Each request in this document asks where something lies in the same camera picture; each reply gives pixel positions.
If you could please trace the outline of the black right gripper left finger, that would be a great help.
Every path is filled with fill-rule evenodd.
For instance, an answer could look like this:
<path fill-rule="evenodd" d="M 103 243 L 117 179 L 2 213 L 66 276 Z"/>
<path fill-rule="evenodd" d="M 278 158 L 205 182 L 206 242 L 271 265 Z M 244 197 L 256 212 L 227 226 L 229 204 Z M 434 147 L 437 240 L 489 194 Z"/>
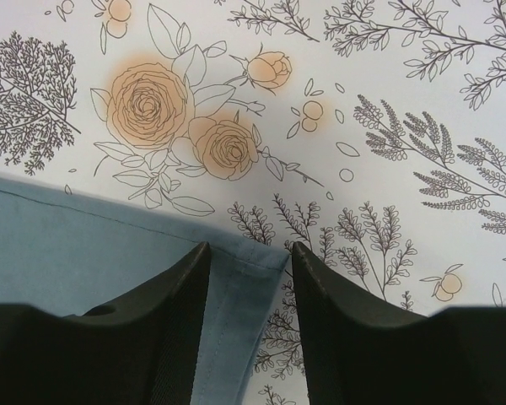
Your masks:
<path fill-rule="evenodd" d="M 81 316 L 0 304 L 0 404 L 187 404 L 211 250 Z"/>

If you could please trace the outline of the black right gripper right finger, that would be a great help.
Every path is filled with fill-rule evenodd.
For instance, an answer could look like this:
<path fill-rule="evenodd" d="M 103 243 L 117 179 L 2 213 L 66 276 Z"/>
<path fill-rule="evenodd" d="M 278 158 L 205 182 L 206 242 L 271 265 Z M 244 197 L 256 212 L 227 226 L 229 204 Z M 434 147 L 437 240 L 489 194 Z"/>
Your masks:
<path fill-rule="evenodd" d="M 358 287 L 298 242 L 293 284 L 313 404 L 506 404 L 506 307 L 431 316 Z"/>

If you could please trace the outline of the light blue t shirt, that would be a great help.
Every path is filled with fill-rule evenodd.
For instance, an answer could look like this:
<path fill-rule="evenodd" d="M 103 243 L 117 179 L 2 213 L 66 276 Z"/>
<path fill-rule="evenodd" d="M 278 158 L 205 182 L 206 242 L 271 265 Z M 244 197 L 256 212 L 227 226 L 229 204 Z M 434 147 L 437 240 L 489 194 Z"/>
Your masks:
<path fill-rule="evenodd" d="M 0 303 L 81 314 L 207 242 L 195 404 L 240 404 L 288 254 L 175 215 L 0 179 Z"/>

